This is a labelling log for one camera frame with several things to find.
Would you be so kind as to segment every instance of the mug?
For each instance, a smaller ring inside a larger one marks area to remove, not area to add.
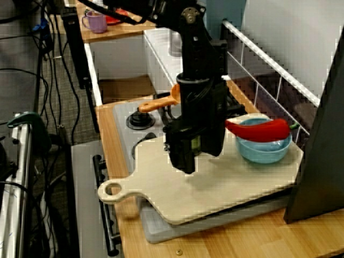
[[[86,26],[84,19],[87,18],[89,27]],[[105,15],[94,11],[89,11],[81,19],[82,25],[91,30],[93,33],[103,33],[106,31],[108,25],[106,23]]]

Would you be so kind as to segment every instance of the wooden countertop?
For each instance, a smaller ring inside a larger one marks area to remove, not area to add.
[[[81,35],[82,35],[82,39],[84,43],[92,43],[92,42],[109,40],[109,39],[132,37],[135,35],[143,34],[144,30],[151,30],[155,28],[155,24],[149,21],[143,24],[135,25],[135,26],[128,23],[121,23],[118,25],[107,26],[106,32],[101,33],[101,34],[95,34],[82,25],[81,18],[84,16],[86,8],[88,7],[80,2],[77,2],[76,10],[77,10],[77,15],[79,17],[80,30],[81,30]],[[137,15],[133,15],[132,13],[128,13],[128,14],[130,18],[136,21],[139,21],[141,19],[141,17]]]
[[[240,89],[229,82],[233,96],[256,112]],[[111,178],[126,177],[128,171],[112,108],[118,102],[97,107],[99,130],[107,170]],[[332,257],[344,252],[344,210],[287,225],[285,209],[216,227],[158,244],[147,242],[134,197],[115,205],[117,222],[126,258],[314,258]]]

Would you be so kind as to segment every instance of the toy chili pepper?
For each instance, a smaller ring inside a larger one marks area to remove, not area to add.
[[[226,128],[236,136],[255,142],[271,142],[284,140],[290,130],[298,128],[298,124],[289,126],[284,119],[276,119],[258,125],[237,125],[230,121],[225,122]]]

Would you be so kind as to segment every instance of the gray cutting board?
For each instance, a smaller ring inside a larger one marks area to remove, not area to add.
[[[254,117],[266,116],[248,114],[231,121],[239,123]],[[99,198],[111,204],[141,196],[168,223],[182,224],[291,187],[303,155],[292,143],[279,162],[252,163],[238,153],[235,136],[227,131],[222,153],[218,157],[201,153],[195,159],[196,171],[188,175],[172,167],[163,142],[159,137],[138,145],[135,171],[127,178],[103,183],[98,189]],[[106,190],[111,186],[121,191],[108,195]]]

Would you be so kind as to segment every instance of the cutting board hole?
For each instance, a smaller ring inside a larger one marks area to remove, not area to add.
[[[121,187],[119,185],[111,185],[109,186],[109,193],[112,195],[116,195],[121,191]]]

